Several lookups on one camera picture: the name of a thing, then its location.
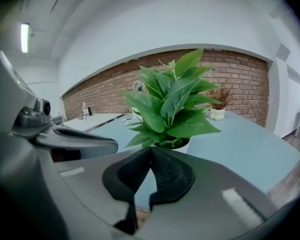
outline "potted plant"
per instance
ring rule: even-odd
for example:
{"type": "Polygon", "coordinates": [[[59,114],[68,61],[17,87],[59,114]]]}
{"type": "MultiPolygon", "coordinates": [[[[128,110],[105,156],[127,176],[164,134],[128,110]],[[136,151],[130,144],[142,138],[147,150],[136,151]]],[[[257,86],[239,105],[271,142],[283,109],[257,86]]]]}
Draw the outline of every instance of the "potted plant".
{"type": "Polygon", "coordinates": [[[207,107],[197,107],[206,103],[221,104],[209,96],[199,94],[220,87],[203,80],[212,67],[197,66],[203,49],[198,49],[164,65],[165,70],[140,66],[138,75],[148,94],[122,91],[127,104],[138,110],[142,121],[131,130],[139,132],[127,147],[155,145],[167,149],[186,152],[190,138],[196,135],[218,133],[206,119],[207,107]]]}
{"type": "Polygon", "coordinates": [[[230,104],[233,99],[233,93],[231,88],[226,88],[226,84],[222,83],[220,89],[209,90],[207,92],[216,101],[221,103],[211,103],[210,118],[216,121],[223,120],[225,118],[225,107],[230,104]]]}

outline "red brick wall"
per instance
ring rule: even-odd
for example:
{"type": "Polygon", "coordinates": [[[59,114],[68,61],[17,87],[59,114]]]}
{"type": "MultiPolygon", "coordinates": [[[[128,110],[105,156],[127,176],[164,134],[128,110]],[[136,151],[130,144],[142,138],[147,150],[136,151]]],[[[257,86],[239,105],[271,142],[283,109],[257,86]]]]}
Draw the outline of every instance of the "red brick wall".
{"type": "MultiPolygon", "coordinates": [[[[74,87],[63,96],[64,110],[68,120],[82,113],[82,103],[91,107],[93,113],[130,113],[121,90],[132,91],[132,83],[138,79],[140,66],[158,66],[159,60],[167,64],[192,50],[174,50],[133,59],[111,67],[74,87]]],[[[269,80],[267,63],[261,59],[233,51],[205,50],[201,66],[214,69],[205,75],[212,83],[232,86],[234,100],[227,107],[238,115],[265,126],[269,108],[269,80]]]]}

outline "bottle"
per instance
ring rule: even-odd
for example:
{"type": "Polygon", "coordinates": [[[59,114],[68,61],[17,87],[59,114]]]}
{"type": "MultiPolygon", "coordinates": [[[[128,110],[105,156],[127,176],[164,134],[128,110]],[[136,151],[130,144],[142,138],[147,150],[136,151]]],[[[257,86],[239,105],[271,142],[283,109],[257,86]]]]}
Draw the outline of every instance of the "bottle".
{"type": "Polygon", "coordinates": [[[83,111],[83,118],[85,122],[88,122],[88,117],[89,117],[89,111],[87,108],[86,103],[82,103],[82,111],[83,111]]]}

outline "wooden floor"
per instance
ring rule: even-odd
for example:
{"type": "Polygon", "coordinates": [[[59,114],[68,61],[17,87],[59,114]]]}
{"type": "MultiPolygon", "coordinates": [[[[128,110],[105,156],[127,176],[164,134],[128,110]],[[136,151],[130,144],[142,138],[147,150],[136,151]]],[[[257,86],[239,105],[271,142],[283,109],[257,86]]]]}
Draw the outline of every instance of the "wooden floor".
{"type": "MultiPolygon", "coordinates": [[[[284,140],[300,151],[300,133],[298,137],[292,134],[284,140]]],[[[267,195],[278,208],[300,195],[300,161],[267,195]]]]}

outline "dried plant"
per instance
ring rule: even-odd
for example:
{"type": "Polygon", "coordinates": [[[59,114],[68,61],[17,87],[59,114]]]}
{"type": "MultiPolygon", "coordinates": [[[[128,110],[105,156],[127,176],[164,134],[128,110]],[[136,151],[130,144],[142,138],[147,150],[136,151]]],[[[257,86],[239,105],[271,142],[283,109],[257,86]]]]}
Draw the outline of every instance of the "dried plant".
{"type": "Polygon", "coordinates": [[[233,99],[232,87],[226,88],[226,84],[222,83],[220,89],[209,90],[207,94],[214,100],[223,102],[222,104],[211,103],[213,109],[222,110],[230,104],[233,99]]]}

